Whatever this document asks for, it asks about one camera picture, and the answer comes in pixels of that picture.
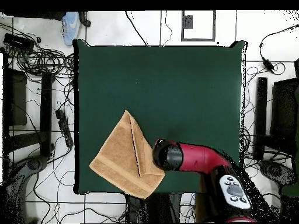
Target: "black metal leg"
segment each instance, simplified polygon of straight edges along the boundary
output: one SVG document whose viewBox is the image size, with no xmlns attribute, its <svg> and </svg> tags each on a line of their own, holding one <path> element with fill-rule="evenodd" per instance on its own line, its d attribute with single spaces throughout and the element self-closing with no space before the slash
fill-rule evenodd
<svg viewBox="0 0 299 224">
<path fill-rule="evenodd" d="M 85 26 L 85 27 L 90 27 L 91 22 L 86 18 L 85 12 L 79 12 L 79 18 L 80 22 Z"/>
</svg>

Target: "green tabletop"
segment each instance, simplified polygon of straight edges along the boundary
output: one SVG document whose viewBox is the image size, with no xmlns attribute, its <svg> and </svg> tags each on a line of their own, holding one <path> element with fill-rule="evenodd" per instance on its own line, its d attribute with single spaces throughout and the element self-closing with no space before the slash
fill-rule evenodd
<svg viewBox="0 0 299 224">
<path fill-rule="evenodd" d="M 78 40 L 78 193 L 121 192 L 89 164 L 125 110 L 150 145 L 157 138 L 206 145 L 237 162 L 243 46 L 89 47 Z M 198 191 L 199 174 L 175 171 L 155 190 Z"/>
</svg>

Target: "white floor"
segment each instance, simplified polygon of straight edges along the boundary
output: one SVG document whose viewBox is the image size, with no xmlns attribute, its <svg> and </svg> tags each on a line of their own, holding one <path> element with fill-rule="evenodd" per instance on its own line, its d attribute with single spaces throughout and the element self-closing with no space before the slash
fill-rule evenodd
<svg viewBox="0 0 299 224">
<path fill-rule="evenodd" d="M 165 10 L 162 12 L 160 10 L 128 12 L 128 15 L 148 45 L 157 46 L 160 44 L 163 45 L 166 42 L 166 46 L 230 46 L 235 40 L 248 41 L 246 68 L 257 67 L 258 70 L 263 68 L 261 57 L 259 55 L 259 44 L 264 36 L 299 23 L 299 18 L 294 12 L 284 12 L 282 10 L 218 10 L 216 17 L 215 42 L 181 42 L 181 11 L 169 10 L 167 13 Z M 91 27 L 86 29 L 82 26 L 78 38 L 86 40 L 91 46 L 144 44 L 133 29 L 129 20 L 126 18 L 124 12 L 88 12 L 88 19 L 92 22 Z M 73 47 L 67 47 L 63 43 L 62 35 L 60 33 L 61 23 L 59 21 L 46 19 L 0 18 L 0 23 L 10 26 L 13 25 L 14 28 L 24 33 L 35 34 L 37 37 L 41 38 L 40 45 L 43 48 L 59 50 L 65 55 L 73 53 Z M 6 30 L 0 29 L 0 46 L 2 46 L 3 36 L 6 32 Z M 299 58 L 298 37 L 299 29 L 270 36 L 263 42 L 264 47 L 262 48 L 262 52 L 264 57 L 271 61 L 282 61 L 286 67 L 286 71 L 280 76 L 273 75 L 270 72 L 262 74 L 262 76 L 268 77 L 269 99 L 271 99 L 271 87 L 275 81 L 295 77 L 293 61 Z M 279 64 L 278 73 L 282 69 L 282 65 Z M 248 71 L 248 73 L 255 72 L 255 68 Z M 255 101 L 256 80 L 257 76 L 249 84 L 249 93 L 252 103 Z M 68 83 L 68 79 L 62 79 L 61 82 L 66 84 Z M 39 92 L 40 85 L 28 81 L 27 87 L 30 90 L 27 91 L 28 103 L 26 111 L 36 128 L 39 129 L 40 108 L 31 100 L 35 100 L 40 104 L 40 96 L 34 94 L 34 92 Z M 53 89 L 63 91 L 63 87 L 57 82 L 54 82 Z M 65 96 L 63 92 L 53 91 L 53 108 L 57 109 L 60 102 L 63 102 L 64 99 Z M 249 105 L 246 110 L 250 110 L 251 108 L 252 106 Z M 72 108 L 67 107 L 66 112 L 69 118 L 69 123 L 74 123 Z M 245 125 L 247 128 L 251 126 L 253 118 L 253 111 L 245 116 Z M 70 130 L 74 130 L 74 125 L 70 125 Z M 33 131 L 30 121 L 26 126 L 14 127 L 11 131 L 11 135 L 17 135 L 28 131 Z M 55 114 L 53 114 L 53 142 L 60 136 L 58 121 Z M 31 151 L 38 147 L 38 145 L 33 145 L 28 148 L 17 150 L 16 152 L 11 153 L 11 159 L 17 162 L 18 160 L 27 157 Z M 63 155 L 66 151 L 67 147 L 64 140 L 61 138 L 57 141 L 55 156 L 58 157 Z M 58 166 L 58 168 L 55 170 L 55 173 L 58 179 L 61 179 L 65 172 L 70 171 L 61 180 L 62 183 L 69 186 L 60 185 L 58 192 L 59 181 L 53 173 L 53 167 L 56 166 Z M 40 197 L 52 202 L 50 212 L 45 218 L 44 223 L 57 223 L 55 218 L 52 219 L 55 214 L 54 209 L 57 203 L 59 203 L 60 206 L 58 216 L 60 221 L 66 214 L 82 211 L 81 213 L 64 217 L 62 223 L 100 223 L 106 220 L 104 216 L 99 216 L 91 210 L 84 211 L 85 208 L 92 208 L 100 214 L 112 217 L 118 217 L 124 212 L 126 201 L 120 194 L 74 194 L 71 186 L 74 183 L 74 172 L 71 172 L 73 170 L 74 150 L 62 161 L 58 160 L 54 162 L 54 164 L 48 165 L 47 168 L 40 173 L 36 192 Z M 264 178 L 255 167 L 248 169 L 248 173 L 251 176 L 254 176 L 256 172 L 258 172 L 258 174 L 253 177 L 252 180 L 255 182 L 261 193 L 278 194 L 278 188 L 274 182 Z M 48 211 L 48 205 L 40 201 L 32 192 L 35 181 L 36 176 L 33 176 L 27 186 L 27 213 L 29 217 L 37 216 L 41 221 Z M 190 194 L 184 194 L 182 204 L 190 202 L 190 199 Z M 276 207 L 279 207 L 280 205 L 279 200 L 275 197 L 265 196 L 265 199 L 270 205 Z"/>
</svg>

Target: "tile grout line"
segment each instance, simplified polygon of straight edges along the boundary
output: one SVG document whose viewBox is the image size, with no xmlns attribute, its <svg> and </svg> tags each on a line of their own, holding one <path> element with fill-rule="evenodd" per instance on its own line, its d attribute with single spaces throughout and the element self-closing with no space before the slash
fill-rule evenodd
<svg viewBox="0 0 299 224">
<path fill-rule="evenodd" d="M 12 18 L 12 35 L 13 35 L 13 19 Z M 15 136 L 15 126 L 12 126 L 12 136 Z M 12 151 L 12 163 L 15 164 L 15 151 Z"/>
<path fill-rule="evenodd" d="M 29 203 L 44 203 L 44 201 L 31 201 L 25 200 L 25 202 Z M 66 201 L 48 201 L 50 204 L 114 204 L 114 205 L 125 205 L 125 202 L 66 202 Z"/>
<path fill-rule="evenodd" d="M 86 223 L 86 194 L 84 194 L 84 223 Z"/>
<path fill-rule="evenodd" d="M 160 41 L 159 41 L 159 46 L 161 46 L 161 39 L 162 39 L 162 11 L 160 11 Z"/>
<path fill-rule="evenodd" d="M 87 42 L 87 27 L 85 27 L 85 42 Z"/>
<path fill-rule="evenodd" d="M 35 130 L 33 130 L 33 129 L 15 129 L 15 131 L 24 131 L 24 132 L 26 132 L 26 131 L 35 131 Z"/>
<path fill-rule="evenodd" d="M 237 40 L 237 21 L 238 21 L 238 11 L 236 10 L 235 41 Z"/>
<path fill-rule="evenodd" d="M 262 60 L 246 60 L 245 62 L 263 62 Z M 271 61 L 271 62 L 290 62 L 290 63 L 294 63 L 294 61 Z"/>
</svg>

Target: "folded towel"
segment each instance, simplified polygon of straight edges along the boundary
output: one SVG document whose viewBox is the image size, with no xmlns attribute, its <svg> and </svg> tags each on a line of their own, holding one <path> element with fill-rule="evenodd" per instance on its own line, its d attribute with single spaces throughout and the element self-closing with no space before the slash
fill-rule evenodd
<svg viewBox="0 0 299 224">
<path fill-rule="evenodd" d="M 152 148 L 136 120 L 125 111 L 89 167 L 127 194 L 147 198 L 165 172 L 152 160 Z"/>
</svg>

